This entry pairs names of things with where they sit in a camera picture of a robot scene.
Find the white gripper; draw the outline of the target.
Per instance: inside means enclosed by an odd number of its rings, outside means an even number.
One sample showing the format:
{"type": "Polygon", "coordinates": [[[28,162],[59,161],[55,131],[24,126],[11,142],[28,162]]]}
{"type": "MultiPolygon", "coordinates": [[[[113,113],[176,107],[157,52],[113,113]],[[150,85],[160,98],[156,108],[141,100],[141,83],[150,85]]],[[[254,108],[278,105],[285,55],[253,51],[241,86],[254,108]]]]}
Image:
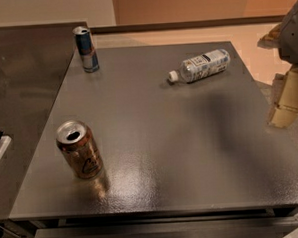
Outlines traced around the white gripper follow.
{"type": "Polygon", "coordinates": [[[268,123],[278,128],[289,127],[298,116],[298,0],[276,25],[260,40],[264,47],[277,46],[283,61],[293,64],[285,75],[273,79],[268,123]]]}

